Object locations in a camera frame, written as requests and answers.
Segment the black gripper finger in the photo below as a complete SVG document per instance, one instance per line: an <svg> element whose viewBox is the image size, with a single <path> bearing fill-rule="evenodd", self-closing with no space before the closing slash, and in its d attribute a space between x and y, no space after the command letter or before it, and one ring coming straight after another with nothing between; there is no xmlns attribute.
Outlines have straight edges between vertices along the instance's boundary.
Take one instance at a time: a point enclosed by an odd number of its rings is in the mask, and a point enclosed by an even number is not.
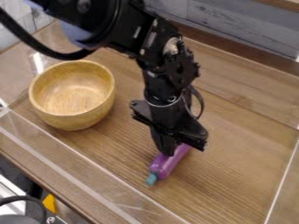
<svg viewBox="0 0 299 224"><path fill-rule="evenodd" d="M173 129L165 129L157 126L149 128L157 150L168 157L173 156L176 148L181 145Z"/></svg>

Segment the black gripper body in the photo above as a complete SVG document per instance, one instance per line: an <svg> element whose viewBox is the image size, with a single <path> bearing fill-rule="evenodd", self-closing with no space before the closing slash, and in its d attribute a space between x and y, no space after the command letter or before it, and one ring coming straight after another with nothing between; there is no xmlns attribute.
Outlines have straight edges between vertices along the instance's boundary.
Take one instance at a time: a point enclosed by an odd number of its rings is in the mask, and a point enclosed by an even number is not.
<svg viewBox="0 0 299 224"><path fill-rule="evenodd" d="M166 106L156 106L146 100L133 100L129 103L132 117L149 128L157 126L176 131L181 144L204 151L208 131L199 121L192 118L184 107L183 100Z"/></svg>

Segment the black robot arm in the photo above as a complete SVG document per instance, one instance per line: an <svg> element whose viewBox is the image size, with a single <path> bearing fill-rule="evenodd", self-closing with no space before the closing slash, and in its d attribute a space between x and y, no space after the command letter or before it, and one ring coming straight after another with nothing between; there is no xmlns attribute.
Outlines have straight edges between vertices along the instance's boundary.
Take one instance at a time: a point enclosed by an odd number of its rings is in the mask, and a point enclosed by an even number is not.
<svg viewBox="0 0 299 224"><path fill-rule="evenodd" d="M0 25L38 53L56 60L80 60L108 47L136 61L144 79L144 98L132 100L132 117L150 130L157 150L172 156L181 144L205 150L208 131L192 113L192 83L200 64L179 28L145 8L144 0L24 0L56 18L80 49L58 52L42 44L0 7Z"/></svg>

